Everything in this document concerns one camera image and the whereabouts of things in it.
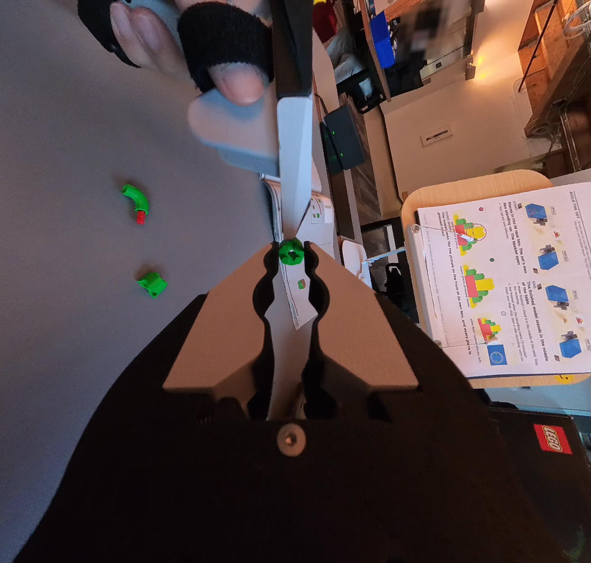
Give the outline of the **green round gear piece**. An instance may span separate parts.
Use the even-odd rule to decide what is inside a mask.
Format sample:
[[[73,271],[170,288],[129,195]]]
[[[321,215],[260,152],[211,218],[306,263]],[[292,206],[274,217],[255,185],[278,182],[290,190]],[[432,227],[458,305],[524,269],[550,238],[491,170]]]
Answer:
[[[304,245],[296,237],[284,240],[278,247],[278,257],[287,266],[299,265],[304,261]]]

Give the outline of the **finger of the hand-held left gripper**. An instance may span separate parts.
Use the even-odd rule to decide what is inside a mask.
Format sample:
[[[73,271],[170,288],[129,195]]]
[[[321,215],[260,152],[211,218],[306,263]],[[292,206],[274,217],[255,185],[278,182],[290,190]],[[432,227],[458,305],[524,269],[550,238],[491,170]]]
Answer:
[[[284,240],[296,237],[312,192],[312,96],[277,103],[281,226]]]

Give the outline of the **light wooden board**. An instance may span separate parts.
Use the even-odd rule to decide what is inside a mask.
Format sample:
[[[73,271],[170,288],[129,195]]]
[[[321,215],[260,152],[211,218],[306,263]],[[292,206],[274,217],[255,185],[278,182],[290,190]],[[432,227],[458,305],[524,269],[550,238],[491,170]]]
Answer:
[[[419,227],[415,226],[416,212],[421,208],[475,202],[492,197],[516,195],[552,187],[553,184],[547,177],[532,170],[519,169],[423,187],[410,193],[405,199],[401,221],[406,255],[410,268],[413,294],[417,303],[420,328],[429,337],[434,339],[431,322],[434,313],[431,294],[426,288],[424,249],[423,243],[419,241]],[[500,389],[525,386],[564,386],[566,384],[581,383],[589,378],[589,373],[519,375],[512,377],[481,377],[469,379],[469,383],[474,389]]]

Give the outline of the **black bamboo toy set box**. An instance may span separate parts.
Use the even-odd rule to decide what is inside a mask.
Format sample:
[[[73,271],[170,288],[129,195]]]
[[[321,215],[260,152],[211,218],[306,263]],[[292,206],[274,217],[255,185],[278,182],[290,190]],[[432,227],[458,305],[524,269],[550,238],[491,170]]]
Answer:
[[[570,562],[590,562],[590,461],[574,419],[488,406],[525,492]]]

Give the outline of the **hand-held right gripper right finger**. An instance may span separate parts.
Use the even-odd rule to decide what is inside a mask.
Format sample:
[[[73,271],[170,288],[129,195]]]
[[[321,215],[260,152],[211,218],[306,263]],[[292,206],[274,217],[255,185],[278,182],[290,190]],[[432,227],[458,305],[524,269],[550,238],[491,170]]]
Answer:
[[[313,242],[304,243],[313,321],[302,372],[307,419],[358,410],[376,393],[416,391],[418,380],[375,293]]]

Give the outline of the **grey desk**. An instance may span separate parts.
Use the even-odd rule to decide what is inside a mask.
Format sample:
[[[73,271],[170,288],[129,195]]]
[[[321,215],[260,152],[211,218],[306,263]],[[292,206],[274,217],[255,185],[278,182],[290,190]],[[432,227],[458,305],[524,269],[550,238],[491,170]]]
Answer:
[[[76,5],[1,0],[1,562],[122,371],[272,237],[259,176],[190,132],[192,83],[120,62]]]

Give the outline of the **wall light fixture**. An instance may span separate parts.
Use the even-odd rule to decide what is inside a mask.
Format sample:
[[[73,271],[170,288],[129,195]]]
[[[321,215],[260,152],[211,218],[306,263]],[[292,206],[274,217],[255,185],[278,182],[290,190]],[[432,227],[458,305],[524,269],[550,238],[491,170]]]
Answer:
[[[464,61],[464,79],[472,80],[476,75],[476,64],[473,54],[473,40],[476,30],[478,15],[484,12],[485,0],[471,0],[470,13],[466,17],[465,33],[462,48],[462,59]]]

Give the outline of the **long wooden table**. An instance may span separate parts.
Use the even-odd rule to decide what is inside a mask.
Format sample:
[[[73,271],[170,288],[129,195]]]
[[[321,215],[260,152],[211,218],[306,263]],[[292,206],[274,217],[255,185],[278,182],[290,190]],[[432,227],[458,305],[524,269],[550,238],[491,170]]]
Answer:
[[[380,90],[383,93],[384,99],[387,102],[391,102],[391,93],[388,87],[387,78],[385,75],[384,70],[380,66],[380,60],[378,58],[378,53],[375,49],[375,44],[373,41],[373,35],[371,31],[371,16],[370,16],[370,7],[368,5],[368,0],[359,0],[359,8],[362,14],[362,22],[364,27],[364,33],[366,42],[368,45],[368,49],[371,55],[371,69],[372,69],[372,78],[375,79],[375,84],[380,87]]]

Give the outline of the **black device with green lights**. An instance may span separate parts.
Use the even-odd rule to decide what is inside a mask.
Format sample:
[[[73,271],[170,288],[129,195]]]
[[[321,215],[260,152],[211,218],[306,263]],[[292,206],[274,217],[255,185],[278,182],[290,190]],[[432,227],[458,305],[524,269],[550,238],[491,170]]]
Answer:
[[[331,176],[365,163],[366,155],[349,107],[340,107],[325,115],[320,131]]]

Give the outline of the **blue plastic bin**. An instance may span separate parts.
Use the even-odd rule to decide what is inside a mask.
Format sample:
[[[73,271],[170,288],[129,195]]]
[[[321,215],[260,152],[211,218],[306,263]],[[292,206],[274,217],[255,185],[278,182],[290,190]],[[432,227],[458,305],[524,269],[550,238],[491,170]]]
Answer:
[[[370,20],[372,41],[380,67],[388,69],[395,64],[395,46],[392,45],[390,27],[382,11]]]

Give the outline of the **green hooked stalk piece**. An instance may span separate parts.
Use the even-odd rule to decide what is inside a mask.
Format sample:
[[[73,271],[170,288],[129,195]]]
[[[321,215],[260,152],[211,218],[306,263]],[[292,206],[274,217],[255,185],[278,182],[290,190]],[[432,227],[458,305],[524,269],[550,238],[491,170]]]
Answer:
[[[126,183],[122,187],[122,194],[134,204],[136,223],[144,225],[146,216],[150,212],[150,203],[144,193],[136,186]]]

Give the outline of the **printed instruction sheet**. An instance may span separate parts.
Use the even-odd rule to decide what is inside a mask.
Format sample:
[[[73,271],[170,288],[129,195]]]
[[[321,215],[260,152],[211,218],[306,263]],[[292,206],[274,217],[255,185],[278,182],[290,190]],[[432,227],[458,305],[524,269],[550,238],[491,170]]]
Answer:
[[[468,379],[590,373],[590,183],[418,210],[426,329]]]

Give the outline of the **green notched brick piece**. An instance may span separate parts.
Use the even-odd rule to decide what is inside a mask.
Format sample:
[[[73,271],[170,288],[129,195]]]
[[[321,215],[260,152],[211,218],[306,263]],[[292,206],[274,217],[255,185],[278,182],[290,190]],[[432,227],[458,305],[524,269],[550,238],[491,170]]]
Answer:
[[[155,271],[146,272],[137,279],[137,283],[153,299],[157,298],[161,293],[163,293],[168,286],[168,282],[165,281],[165,279],[163,279],[163,277]]]

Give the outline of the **red container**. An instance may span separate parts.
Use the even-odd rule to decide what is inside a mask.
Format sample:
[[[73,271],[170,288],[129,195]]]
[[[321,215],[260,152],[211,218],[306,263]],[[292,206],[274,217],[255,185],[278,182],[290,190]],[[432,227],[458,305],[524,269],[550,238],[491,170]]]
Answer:
[[[313,27],[323,44],[329,42],[337,34],[337,18],[331,2],[318,2],[314,5]]]

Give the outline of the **open instruction booklet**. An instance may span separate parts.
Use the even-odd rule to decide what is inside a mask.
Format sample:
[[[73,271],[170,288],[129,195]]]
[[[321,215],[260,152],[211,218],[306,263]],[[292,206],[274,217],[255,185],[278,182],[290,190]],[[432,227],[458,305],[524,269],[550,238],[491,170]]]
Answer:
[[[265,183],[270,194],[274,240],[282,242],[280,181],[277,177],[268,175],[259,175],[259,178]],[[312,168],[312,197],[297,232],[297,238],[300,242],[313,242],[329,256],[335,257],[334,206],[330,198],[322,194],[321,180],[315,166]],[[279,268],[283,277],[294,329],[299,330],[317,316],[317,311],[308,300],[310,279],[306,275],[303,262],[297,265],[286,265],[280,262]]]

